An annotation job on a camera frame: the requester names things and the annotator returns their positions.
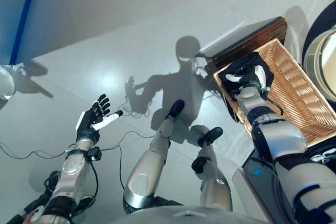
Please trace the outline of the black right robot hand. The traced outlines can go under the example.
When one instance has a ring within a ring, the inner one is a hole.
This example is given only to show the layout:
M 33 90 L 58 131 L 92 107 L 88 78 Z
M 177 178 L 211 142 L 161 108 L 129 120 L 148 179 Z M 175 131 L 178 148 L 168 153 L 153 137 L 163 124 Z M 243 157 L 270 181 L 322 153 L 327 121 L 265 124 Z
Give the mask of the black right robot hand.
M 225 74 L 225 78 L 234 83 L 255 83 L 259 88 L 266 87 L 266 73 L 261 65 L 248 66 L 241 69 L 242 74 Z

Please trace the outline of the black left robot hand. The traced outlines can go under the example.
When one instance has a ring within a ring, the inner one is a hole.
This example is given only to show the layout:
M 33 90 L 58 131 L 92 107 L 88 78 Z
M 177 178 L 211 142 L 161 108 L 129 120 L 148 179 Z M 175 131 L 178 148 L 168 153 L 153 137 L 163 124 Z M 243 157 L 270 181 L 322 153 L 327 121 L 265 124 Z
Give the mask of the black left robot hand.
M 82 111 L 76 124 L 76 141 L 90 140 L 97 144 L 99 131 L 122 115 L 122 110 L 111 113 L 109 98 L 106 94 L 100 95 L 88 110 Z

